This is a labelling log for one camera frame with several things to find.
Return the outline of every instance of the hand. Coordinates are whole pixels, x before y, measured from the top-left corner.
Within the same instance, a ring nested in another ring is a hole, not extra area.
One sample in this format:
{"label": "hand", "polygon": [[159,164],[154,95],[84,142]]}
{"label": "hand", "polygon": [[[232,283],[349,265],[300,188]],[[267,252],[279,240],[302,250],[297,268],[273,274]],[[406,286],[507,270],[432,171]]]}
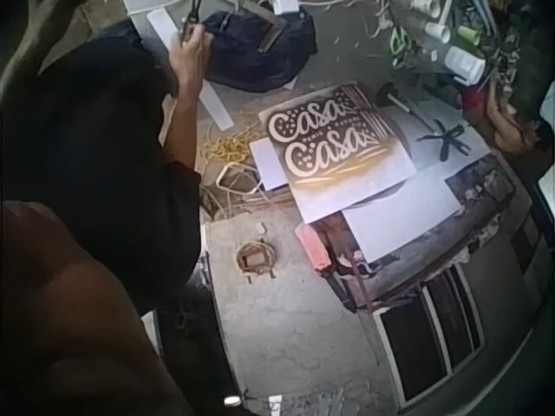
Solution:
{"label": "hand", "polygon": [[197,24],[188,41],[181,43],[178,36],[172,41],[170,65],[179,83],[179,98],[190,104],[196,104],[199,98],[212,40],[213,35],[206,33],[203,25]]}

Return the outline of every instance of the black star-shaped object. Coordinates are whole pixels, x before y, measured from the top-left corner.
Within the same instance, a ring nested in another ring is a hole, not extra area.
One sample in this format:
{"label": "black star-shaped object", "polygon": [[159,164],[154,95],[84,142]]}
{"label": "black star-shaped object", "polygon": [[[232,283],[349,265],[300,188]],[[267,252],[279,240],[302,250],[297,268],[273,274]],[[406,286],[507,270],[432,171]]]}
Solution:
{"label": "black star-shaped object", "polygon": [[466,143],[458,140],[457,137],[461,136],[465,132],[465,128],[461,124],[457,124],[455,127],[447,130],[443,123],[437,119],[434,119],[435,124],[440,129],[441,134],[428,134],[426,136],[420,137],[417,141],[422,140],[443,140],[443,146],[440,150],[440,161],[445,162],[449,159],[449,147],[453,146],[459,152],[468,156],[471,147]]}

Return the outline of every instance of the person in black shirt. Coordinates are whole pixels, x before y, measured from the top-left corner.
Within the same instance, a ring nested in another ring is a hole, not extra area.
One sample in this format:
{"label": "person in black shirt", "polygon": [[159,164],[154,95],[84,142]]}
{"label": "person in black shirt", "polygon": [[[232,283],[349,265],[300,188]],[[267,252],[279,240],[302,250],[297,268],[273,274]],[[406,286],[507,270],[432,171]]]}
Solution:
{"label": "person in black shirt", "polygon": [[174,296],[199,255],[197,101],[212,36],[175,39],[179,85],[164,146],[169,82],[126,37],[87,42],[2,108],[2,197],[48,206],[125,287],[140,315]]}

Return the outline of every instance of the person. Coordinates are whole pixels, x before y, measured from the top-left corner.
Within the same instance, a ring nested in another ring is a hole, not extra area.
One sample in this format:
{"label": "person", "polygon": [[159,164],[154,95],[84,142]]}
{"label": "person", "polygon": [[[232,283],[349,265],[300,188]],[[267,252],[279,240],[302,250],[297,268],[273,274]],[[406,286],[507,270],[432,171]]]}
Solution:
{"label": "person", "polygon": [[463,93],[464,117],[486,140],[508,158],[546,149],[553,144],[553,131],[539,115],[531,119],[516,114],[509,104],[510,89],[500,86],[499,77],[492,75],[487,97],[475,91]]}
{"label": "person", "polygon": [[123,26],[125,36],[81,45],[3,104],[2,197],[52,209],[143,315],[177,294],[199,255],[196,117],[212,35],[197,25],[174,39],[162,146],[172,84]]}
{"label": "person", "polygon": [[0,413],[193,416],[120,281],[48,207],[4,201]]}

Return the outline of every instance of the window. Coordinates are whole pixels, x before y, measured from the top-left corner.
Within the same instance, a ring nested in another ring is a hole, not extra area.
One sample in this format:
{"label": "window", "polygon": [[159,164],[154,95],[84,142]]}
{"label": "window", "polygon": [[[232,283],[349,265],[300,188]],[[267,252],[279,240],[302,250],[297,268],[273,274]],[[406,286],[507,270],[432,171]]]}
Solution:
{"label": "window", "polygon": [[445,382],[484,344],[472,294],[457,266],[377,310],[374,318],[401,406]]}

